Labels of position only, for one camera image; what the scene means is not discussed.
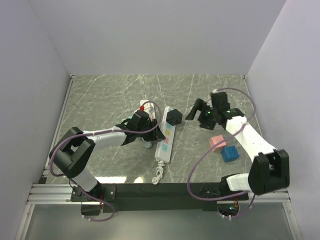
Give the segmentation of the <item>pink cube socket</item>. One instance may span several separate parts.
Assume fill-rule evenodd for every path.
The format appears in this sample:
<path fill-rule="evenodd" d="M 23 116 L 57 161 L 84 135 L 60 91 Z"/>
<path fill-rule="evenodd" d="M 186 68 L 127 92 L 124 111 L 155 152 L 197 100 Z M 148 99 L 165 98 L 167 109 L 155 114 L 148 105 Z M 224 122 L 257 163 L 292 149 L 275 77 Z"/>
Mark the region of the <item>pink cube socket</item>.
<path fill-rule="evenodd" d="M 213 152 L 217 152 L 226 147 L 227 143 L 222 135 L 217 135 L 210 138 L 209 145 Z"/>

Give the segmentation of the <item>long white power strip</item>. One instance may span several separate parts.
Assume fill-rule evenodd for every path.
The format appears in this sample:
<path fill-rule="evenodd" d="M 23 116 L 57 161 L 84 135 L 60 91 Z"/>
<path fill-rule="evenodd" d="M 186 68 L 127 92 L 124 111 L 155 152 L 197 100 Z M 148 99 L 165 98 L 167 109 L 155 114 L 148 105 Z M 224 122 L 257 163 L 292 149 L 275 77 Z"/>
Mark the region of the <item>long white power strip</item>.
<path fill-rule="evenodd" d="M 176 130 L 175 126 L 167 122 L 168 112 L 172 110 L 173 108 L 170 106 L 164 108 L 163 117 L 160 124 L 160 130 L 165 136 L 165 139 L 157 143 L 154 155 L 154 158 L 157 162 L 163 161 L 165 164 L 168 164 L 171 161 L 171 153 Z"/>

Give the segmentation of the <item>black cube socket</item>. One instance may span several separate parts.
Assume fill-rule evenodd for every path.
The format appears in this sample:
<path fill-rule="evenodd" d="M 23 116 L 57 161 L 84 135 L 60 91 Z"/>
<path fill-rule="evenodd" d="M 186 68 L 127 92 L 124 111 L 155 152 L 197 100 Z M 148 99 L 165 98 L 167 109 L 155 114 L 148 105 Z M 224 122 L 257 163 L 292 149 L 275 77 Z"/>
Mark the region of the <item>black cube socket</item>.
<path fill-rule="evenodd" d="M 182 123 L 183 114 L 177 109 L 170 110 L 166 116 L 166 122 L 171 126 L 176 126 Z"/>

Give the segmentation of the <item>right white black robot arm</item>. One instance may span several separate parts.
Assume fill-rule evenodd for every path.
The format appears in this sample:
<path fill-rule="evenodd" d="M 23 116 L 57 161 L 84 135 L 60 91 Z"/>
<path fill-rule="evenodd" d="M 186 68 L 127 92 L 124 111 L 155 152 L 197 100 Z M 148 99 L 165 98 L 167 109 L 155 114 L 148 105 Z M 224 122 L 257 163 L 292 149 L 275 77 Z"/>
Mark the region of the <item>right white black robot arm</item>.
<path fill-rule="evenodd" d="M 197 119 L 200 128 L 213 130 L 215 125 L 222 126 L 238 141 L 251 160 L 248 173 L 222 177 L 218 190 L 222 198 L 230 200 L 240 192 L 263 195 L 290 185 L 289 154 L 264 140 L 238 108 L 231 108 L 227 100 L 210 105 L 198 98 L 185 119 L 193 120 L 197 112 L 200 112 Z"/>

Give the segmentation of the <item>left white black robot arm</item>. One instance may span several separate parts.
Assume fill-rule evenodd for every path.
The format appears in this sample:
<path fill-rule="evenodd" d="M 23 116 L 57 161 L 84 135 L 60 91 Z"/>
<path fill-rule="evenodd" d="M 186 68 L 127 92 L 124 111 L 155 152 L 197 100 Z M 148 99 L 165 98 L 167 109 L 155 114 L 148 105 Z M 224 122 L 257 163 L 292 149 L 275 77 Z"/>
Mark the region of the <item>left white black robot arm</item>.
<path fill-rule="evenodd" d="M 101 183 L 86 169 L 94 150 L 111 146 L 124 146 L 137 138 L 145 142 L 162 141 L 156 119 L 134 123 L 126 119 L 111 128 L 94 131 L 82 131 L 72 127 L 49 153 L 49 169 L 55 177 L 66 176 L 80 188 L 88 201 L 100 199 L 103 195 Z"/>

